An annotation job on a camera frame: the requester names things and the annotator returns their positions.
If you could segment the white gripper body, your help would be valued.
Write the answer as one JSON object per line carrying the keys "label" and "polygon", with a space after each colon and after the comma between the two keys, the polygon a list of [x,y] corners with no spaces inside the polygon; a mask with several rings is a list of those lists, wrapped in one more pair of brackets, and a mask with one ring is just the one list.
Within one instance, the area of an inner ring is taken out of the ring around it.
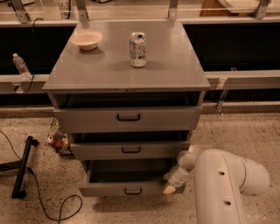
{"label": "white gripper body", "polygon": [[177,164],[163,176],[163,180],[171,186],[181,187],[186,183],[192,171],[192,169],[185,169]]}

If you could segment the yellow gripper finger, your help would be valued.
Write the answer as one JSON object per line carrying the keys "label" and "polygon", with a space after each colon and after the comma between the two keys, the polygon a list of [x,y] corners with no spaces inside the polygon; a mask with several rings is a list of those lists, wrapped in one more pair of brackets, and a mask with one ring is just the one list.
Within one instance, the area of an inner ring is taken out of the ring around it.
{"label": "yellow gripper finger", "polygon": [[163,191],[162,193],[163,194],[166,194],[166,195],[169,195],[169,194],[172,194],[176,191],[176,187],[174,185],[171,185],[169,183],[166,183],[164,188],[163,188]]}

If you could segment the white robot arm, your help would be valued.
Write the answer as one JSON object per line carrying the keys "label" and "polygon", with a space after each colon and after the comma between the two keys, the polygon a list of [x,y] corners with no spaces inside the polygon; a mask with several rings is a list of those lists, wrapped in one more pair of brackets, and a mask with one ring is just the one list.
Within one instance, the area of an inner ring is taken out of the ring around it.
{"label": "white robot arm", "polygon": [[164,176],[164,194],[172,194],[194,175],[197,224],[247,224],[242,196],[256,196],[270,186],[266,168],[224,150],[209,149],[198,156],[183,150]]}

